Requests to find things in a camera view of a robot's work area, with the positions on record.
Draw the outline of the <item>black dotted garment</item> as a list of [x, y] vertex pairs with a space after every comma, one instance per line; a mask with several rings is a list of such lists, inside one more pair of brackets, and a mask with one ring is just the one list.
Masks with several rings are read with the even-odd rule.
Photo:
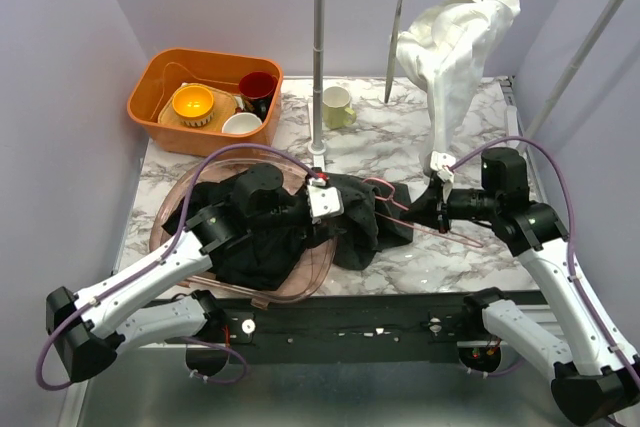
[[329, 179], [340, 191], [344, 207], [336, 219], [336, 266], [362, 271], [377, 253], [413, 242], [414, 230], [398, 222], [411, 204], [407, 185], [335, 173]]

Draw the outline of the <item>plain black garment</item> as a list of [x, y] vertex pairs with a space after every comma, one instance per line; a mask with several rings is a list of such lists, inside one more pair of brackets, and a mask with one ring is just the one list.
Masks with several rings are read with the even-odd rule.
[[269, 163], [193, 187], [185, 227], [202, 243], [219, 281], [276, 290], [306, 250], [333, 237], [330, 225], [275, 227], [272, 212], [285, 191], [283, 173]]

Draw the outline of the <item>white skirt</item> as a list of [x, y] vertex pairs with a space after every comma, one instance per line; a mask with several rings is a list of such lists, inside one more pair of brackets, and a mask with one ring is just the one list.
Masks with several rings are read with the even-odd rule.
[[431, 153], [450, 154], [487, 59], [520, 12], [520, 0], [442, 0], [399, 32], [396, 63], [426, 93], [430, 127], [419, 154], [425, 180]]

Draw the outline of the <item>pink wire hanger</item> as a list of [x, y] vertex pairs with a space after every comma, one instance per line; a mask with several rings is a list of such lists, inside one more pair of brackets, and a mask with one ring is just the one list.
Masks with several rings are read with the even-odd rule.
[[[404, 206], [403, 204], [397, 202], [394, 198], [394, 194], [396, 192], [395, 187], [393, 184], [387, 182], [386, 180], [380, 179], [380, 178], [375, 178], [375, 177], [370, 177], [370, 178], [366, 178], [363, 180], [363, 183], [367, 183], [367, 184], [379, 184], [382, 186], [385, 186], [388, 190], [388, 195], [386, 197], [381, 197], [376, 195], [375, 199], [377, 201], [380, 201], [382, 203], [385, 204], [389, 204], [389, 205], [393, 205], [395, 207], [397, 207], [400, 211], [407, 211], [408, 208], [406, 206]], [[391, 217], [379, 212], [376, 212], [376, 215], [379, 217], [382, 217], [384, 219], [387, 219], [390, 222], [396, 223], [398, 225], [401, 225], [403, 227], [407, 227], [410, 228], [414, 231], [418, 231], [418, 232], [422, 232], [426, 235], [430, 235], [433, 237], [438, 237], [438, 238], [442, 238], [445, 240], [449, 240], [455, 243], [459, 243], [461, 245], [467, 246], [467, 247], [471, 247], [471, 248], [477, 248], [477, 249], [481, 249], [484, 247], [484, 245], [477, 241], [476, 239], [473, 239], [471, 237], [468, 237], [466, 235], [457, 233], [457, 232], [448, 232], [448, 233], [437, 233], [435, 230], [433, 229], [429, 229], [426, 228], [424, 226], [420, 226], [418, 224], [414, 224], [414, 223], [409, 223], [409, 222], [405, 222], [403, 220], [400, 220], [399, 218], [395, 218], [395, 217]]]

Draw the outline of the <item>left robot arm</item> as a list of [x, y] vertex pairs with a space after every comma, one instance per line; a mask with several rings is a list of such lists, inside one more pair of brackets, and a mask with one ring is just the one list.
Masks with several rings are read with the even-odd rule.
[[224, 314], [211, 293], [197, 290], [162, 305], [153, 300], [204, 272], [234, 286], [277, 290], [318, 243], [321, 223], [312, 202], [326, 185], [316, 173], [289, 192], [283, 172], [269, 163], [197, 183], [167, 218], [165, 244], [102, 282], [51, 292], [46, 346], [56, 350], [70, 382], [97, 376], [134, 347], [172, 338], [214, 340], [224, 331]]

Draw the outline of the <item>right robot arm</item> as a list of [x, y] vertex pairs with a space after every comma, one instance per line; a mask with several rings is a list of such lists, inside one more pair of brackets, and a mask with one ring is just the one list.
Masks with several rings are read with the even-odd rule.
[[454, 220], [486, 223], [534, 279], [563, 335], [556, 337], [496, 288], [465, 299], [469, 337], [505, 341], [550, 384], [572, 423], [584, 426], [639, 402], [639, 354], [611, 320], [574, 252], [572, 232], [548, 204], [531, 199], [527, 165], [499, 143], [477, 151], [481, 187], [453, 189], [454, 166], [434, 172], [403, 220], [446, 233]]

